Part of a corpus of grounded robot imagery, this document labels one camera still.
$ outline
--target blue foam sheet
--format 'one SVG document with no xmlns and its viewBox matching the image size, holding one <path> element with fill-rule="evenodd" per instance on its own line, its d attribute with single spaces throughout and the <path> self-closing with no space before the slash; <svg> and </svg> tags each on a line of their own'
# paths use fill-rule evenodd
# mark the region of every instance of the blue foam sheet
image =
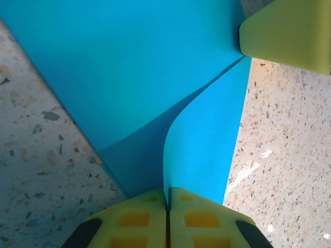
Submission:
<svg viewBox="0 0 331 248">
<path fill-rule="evenodd" d="M 181 187 L 222 204 L 244 106 L 251 58 L 198 95 L 175 119 L 164 146 L 164 193 Z"/>
<path fill-rule="evenodd" d="M 240 0 L 0 0 L 0 6 L 1 19 L 129 197 L 163 186 L 170 125 L 243 57 Z M 247 82 L 246 75 L 237 80 Z"/>
</svg>

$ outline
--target speckled floor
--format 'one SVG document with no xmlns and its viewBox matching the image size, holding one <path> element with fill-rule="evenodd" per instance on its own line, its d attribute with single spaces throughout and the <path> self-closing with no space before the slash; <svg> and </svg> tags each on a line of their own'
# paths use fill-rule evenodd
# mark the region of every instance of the speckled floor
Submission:
<svg viewBox="0 0 331 248">
<path fill-rule="evenodd" d="M 331 247 L 330 96 L 330 76 L 253 60 L 224 204 L 274 247 Z M 3 24 L 0 114 L 0 247 L 60 247 L 125 199 Z"/>
</svg>

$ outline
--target rectangular hole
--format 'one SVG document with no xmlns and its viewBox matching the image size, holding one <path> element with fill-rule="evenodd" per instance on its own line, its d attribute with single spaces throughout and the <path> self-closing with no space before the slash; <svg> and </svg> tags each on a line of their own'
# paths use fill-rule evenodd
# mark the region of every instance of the rectangular hole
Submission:
<svg viewBox="0 0 331 248">
<path fill-rule="evenodd" d="M 187 227 L 219 228 L 221 227 L 217 216 L 207 211 L 189 211 L 185 214 Z"/>
<path fill-rule="evenodd" d="M 194 236 L 194 248 L 236 248 L 230 237 Z"/>
<path fill-rule="evenodd" d="M 148 237 L 146 236 L 121 236 L 113 237 L 111 239 L 109 248 L 146 248 Z"/>
<path fill-rule="evenodd" d="M 148 227 L 149 212 L 130 210 L 121 213 L 115 226 L 121 227 Z"/>
</svg>

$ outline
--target black rubber pad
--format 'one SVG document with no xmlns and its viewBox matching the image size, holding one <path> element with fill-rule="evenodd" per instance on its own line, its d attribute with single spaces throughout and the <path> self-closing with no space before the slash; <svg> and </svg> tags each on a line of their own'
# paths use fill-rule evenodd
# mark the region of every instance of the black rubber pad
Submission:
<svg viewBox="0 0 331 248">
<path fill-rule="evenodd" d="M 92 219 L 80 224 L 62 248 L 87 248 L 102 224 L 101 219 Z"/>
<path fill-rule="evenodd" d="M 236 221 L 236 224 L 251 248 L 273 248 L 256 226 L 246 221 Z"/>
</svg>

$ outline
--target yellow plastic part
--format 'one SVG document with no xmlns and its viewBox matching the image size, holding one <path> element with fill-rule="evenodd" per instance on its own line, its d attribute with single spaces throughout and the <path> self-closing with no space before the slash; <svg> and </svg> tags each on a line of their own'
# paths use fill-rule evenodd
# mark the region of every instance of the yellow plastic part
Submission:
<svg viewBox="0 0 331 248">
<path fill-rule="evenodd" d="M 236 221 L 255 222 L 236 211 L 181 188 L 171 189 L 172 248 L 250 248 Z"/>
<path fill-rule="evenodd" d="M 102 224 L 88 248 L 155 248 L 166 245 L 163 189 L 149 191 L 91 215 Z"/>
<path fill-rule="evenodd" d="M 244 55 L 331 73 L 331 1 L 275 0 L 239 29 Z"/>
</svg>

